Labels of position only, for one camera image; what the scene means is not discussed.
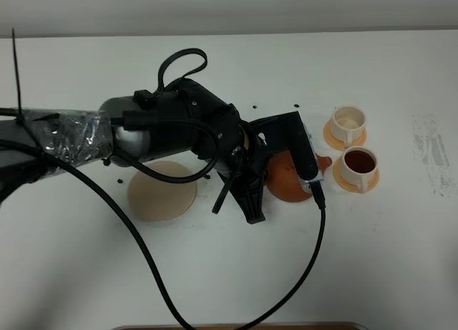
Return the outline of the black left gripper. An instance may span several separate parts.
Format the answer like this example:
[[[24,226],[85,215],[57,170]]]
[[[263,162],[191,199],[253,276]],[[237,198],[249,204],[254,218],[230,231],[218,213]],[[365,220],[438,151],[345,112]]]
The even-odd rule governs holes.
[[[265,221],[262,211],[267,164],[276,148],[275,122],[211,122],[219,137],[215,165],[224,182],[221,198],[232,195],[246,221]]]

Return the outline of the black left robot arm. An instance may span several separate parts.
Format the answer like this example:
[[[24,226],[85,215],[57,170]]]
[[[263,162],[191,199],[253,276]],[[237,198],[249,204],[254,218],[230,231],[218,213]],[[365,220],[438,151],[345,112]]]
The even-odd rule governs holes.
[[[166,69],[201,49],[180,50],[160,66],[157,89],[115,97],[96,112],[1,110],[1,198],[50,175],[101,160],[185,184],[216,170],[223,180],[213,211],[232,195],[248,223],[264,220],[268,154],[257,122],[246,122],[189,74],[164,82]]]

